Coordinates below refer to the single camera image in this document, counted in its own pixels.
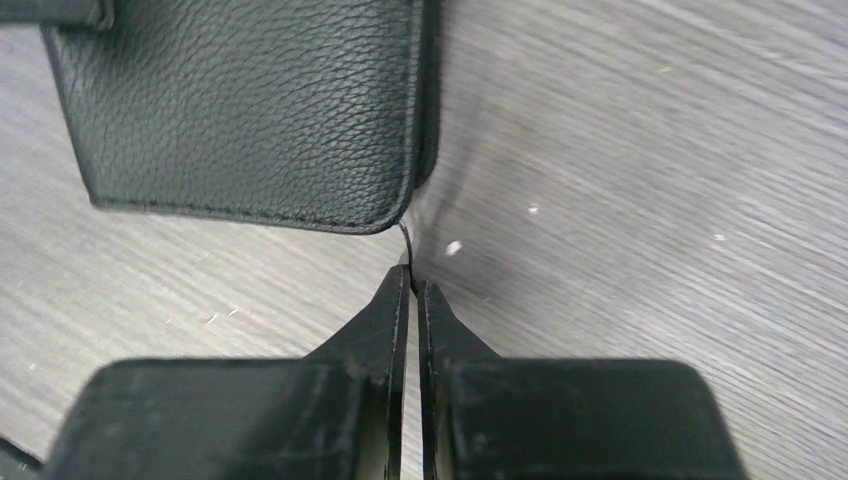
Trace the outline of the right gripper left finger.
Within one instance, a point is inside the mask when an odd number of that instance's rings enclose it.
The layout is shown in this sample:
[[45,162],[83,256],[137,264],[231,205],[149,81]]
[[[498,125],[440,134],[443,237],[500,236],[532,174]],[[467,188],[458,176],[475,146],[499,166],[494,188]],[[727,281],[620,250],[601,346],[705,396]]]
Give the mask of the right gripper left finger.
[[396,479],[410,276],[308,355],[123,360],[80,392],[44,479]]

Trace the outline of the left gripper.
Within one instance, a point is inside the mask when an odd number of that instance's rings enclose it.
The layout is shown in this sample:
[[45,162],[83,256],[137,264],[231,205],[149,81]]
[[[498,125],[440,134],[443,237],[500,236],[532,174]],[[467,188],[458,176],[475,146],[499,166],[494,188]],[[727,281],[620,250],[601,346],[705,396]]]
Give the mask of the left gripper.
[[109,0],[1,0],[2,24],[47,24],[105,30],[114,21]]

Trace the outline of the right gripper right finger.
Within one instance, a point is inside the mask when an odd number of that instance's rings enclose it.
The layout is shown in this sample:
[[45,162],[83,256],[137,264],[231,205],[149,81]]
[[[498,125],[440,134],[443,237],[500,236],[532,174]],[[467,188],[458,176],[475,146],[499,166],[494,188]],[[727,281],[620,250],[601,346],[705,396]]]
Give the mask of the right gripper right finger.
[[743,479],[715,397],[664,359],[514,358],[418,289],[427,479]]

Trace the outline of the black zip tool case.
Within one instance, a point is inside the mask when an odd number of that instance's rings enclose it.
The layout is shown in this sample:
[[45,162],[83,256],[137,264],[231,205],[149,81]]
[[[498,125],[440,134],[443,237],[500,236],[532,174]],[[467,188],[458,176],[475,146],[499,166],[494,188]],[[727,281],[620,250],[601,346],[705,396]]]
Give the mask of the black zip tool case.
[[117,1],[44,26],[91,203],[348,235],[435,163],[437,1]]

